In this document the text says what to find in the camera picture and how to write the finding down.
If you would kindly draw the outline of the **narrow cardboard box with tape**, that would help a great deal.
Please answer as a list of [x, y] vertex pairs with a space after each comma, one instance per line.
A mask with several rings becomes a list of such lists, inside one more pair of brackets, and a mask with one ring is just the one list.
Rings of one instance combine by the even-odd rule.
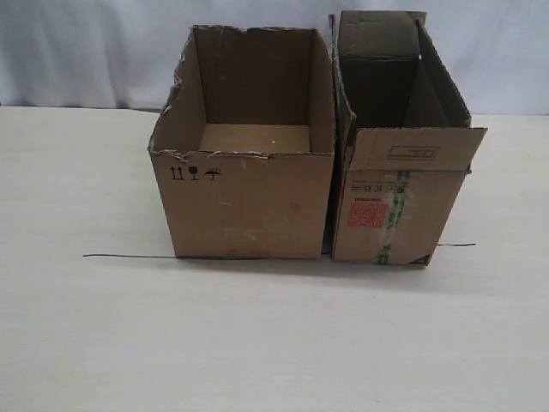
[[330, 20], [337, 115], [335, 261], [426, 266], [486, 134], [423, 11]]

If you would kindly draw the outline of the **large open cardboard box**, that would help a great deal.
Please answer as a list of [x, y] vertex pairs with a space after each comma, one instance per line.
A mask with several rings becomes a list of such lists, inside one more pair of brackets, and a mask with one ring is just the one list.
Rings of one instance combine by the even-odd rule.
[[314, 28], [196, 25], [149, 139], [179, 258], [318, 258], [335, 158]]

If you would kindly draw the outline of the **thin black line marker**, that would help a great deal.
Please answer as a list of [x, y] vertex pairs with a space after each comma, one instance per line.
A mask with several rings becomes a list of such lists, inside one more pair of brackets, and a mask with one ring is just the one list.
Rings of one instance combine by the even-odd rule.
[[[477, 246], [477, 242], [468, 243], [439, 243], [437, 247], [472, 247]], [[116, 254], [116, 253], [85, 253], [81, 255], [83, 258], [145, 258], [145, 259], [179, 259], [179, 258], [202, 258], [202, 257], [176, 257], [176, 256], [161, 256], [161, 255], [135, 255], [135, 254]]]

